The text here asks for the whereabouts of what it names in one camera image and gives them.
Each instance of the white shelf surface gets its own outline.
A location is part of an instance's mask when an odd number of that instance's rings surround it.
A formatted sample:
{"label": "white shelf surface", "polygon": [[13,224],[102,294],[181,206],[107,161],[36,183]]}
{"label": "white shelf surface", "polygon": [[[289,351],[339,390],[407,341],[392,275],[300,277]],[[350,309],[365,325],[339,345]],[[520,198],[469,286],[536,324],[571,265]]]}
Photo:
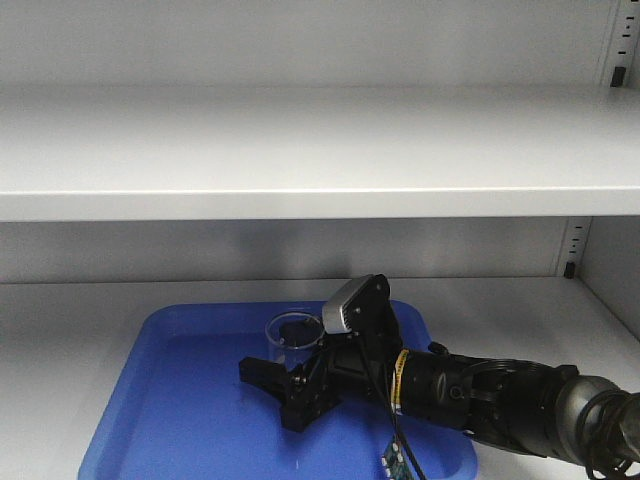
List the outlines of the white shelf surface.
{"label": "white shelf surface", "polygon": [[[0,286],[0,478],[76,476],[145,318],[176,303],[326,299],[343,281]],[[392,280],[434,339],[468,355],[575,363],[640,390],[640,344],[579,281]],[[476,445],[483,480],[584,480],[557,460]]]}
{"label": "white shelf surface", "polygon": [[0,95],[0,221],[640,214],[637,91]]}

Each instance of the black cable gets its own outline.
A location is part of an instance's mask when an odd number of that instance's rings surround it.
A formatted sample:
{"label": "black cable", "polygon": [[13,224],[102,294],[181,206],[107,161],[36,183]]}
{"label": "black cable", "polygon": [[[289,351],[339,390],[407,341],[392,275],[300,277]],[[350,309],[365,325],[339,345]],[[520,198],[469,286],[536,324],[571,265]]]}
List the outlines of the black cable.
{"label": "black cable", "polygon": [[398,439],[400,440],[400,443],[402,444],[402,447],[404,448],[405,453],[409,457],[409,461],[411,462],[411,465],[413,466],[413,469],[416,471],[416,474],[418,475],[418,478],[420,478],[420,480],[429,480],[427,478],[427,476],[424,474],[424,472],[422,471],[422,468],[420,467],[420,464],[418,463],[418,459],[414,455],[413,450],[411,449],[411,446],[409,445],[409,441],[407,440],[407,437],[405,436],[404,432],[402,431],[402,428],[400,427],[400,423],[398,422],[397,414],[396,414],[395,410],[393,409],[393,407],[391,406],[391,397],[390,397],[390,393],[389,393],[389,384],[387,382],[386,365],[384,364],[384,362],[382,362],[382,369],[383,369],[382,374],[383,374],[384,382],[385,382],[385,393],[383,394],[380,391],[380,386],[378,385],[378,383],[376,382],[376,380],[373,377],[373,372],[371,371],[371,366],[369,365],[369,358],[368,358],[366,349],[364,348],[364,345],[362,344],[362,340],[360,338],[358,338],[357,344],[358,344],[358,350],[359,350],[359,353],[360,353],[360,359],[362,360],[362,363],[363,363],[363,365],[365,367],[365,370],[367,372],[367,376],[369,377],[369,380],[373,384],[374,390],[378,394],[378,397],[379,397],[380,401],[382,401],[382,403],[383,403],[383,405],[385,407],[385,410],[387,410],[389,412],[390,416],[391,416],[391,423],[393,424],[393,429],[395,431],[395,434],[398,437]]}
{"label": "black cable", "polygon": [[[576,435],[580,442],[580,448],[584,457],[584,465],[590,480],[640,480],[640,473],[626,475],[626,471],[633,462],[621,462],[615,466],[615,459],[609,450],[609,439],[615,427],[620,424],[620,416],[630,402],[634,401],[638,394],[631,395],[623,390],[607,390],[595,395],[582,409],[578,416]],[[600,407],[600,425],[590,436],[585,431],[589,414]],[[596,477],[598,471],[604,477]]]}

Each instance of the clear plastic cup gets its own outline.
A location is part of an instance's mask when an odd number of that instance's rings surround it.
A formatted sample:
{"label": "clear plastic cup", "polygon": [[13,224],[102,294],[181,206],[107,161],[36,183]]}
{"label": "clear plastic cup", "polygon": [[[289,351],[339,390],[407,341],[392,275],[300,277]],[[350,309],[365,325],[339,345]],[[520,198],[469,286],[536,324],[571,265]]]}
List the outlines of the clear plastic cup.
{"label": "clear plastic cup", "polygon": [[269,360],[282,363],[287,370],[304,363],[324,334],[319,317],[306,312],[284,312],[267,323]]}

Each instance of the blue tray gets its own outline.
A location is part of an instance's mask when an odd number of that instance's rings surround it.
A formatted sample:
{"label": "blue tray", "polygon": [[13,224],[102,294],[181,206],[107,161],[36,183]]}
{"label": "blue tray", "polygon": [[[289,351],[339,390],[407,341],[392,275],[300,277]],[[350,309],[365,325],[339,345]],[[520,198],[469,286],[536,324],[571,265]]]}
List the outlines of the blue tray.
{"label": "blue tray", "polygon": [[[238,362],[267,358],[264,326],[285,311],[319,315],[323,302],[176,305],[151,315],[129,355],[78,478],[384,479],[392,436],[378,404],[344,401],[300,434],[280,427],[279,403],[243,384]],[[394,302],[410,348],[425,349],[420,314]],[[471,442],[402,418],[431,479],[475,478]]]}

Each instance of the yellow band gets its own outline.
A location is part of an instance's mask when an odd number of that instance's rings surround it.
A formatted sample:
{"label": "yellow band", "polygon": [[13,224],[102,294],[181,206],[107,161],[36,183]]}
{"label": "yellow band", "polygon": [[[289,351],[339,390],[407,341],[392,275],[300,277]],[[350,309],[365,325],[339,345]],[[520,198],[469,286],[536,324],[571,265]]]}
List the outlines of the yellow band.
{"label": "yellow band", "polygon": [[402,414],[401,408],[402,405],[400,403],[400,390],[402,388],[402,371],[404,370],[404,365],[407,361],[407,355],[409,355],[409,350],[406,348],[400,351],[398,358],[396,359],[395,369],[393,371],[393,383],[391,385],[391,408],[396,413]]}

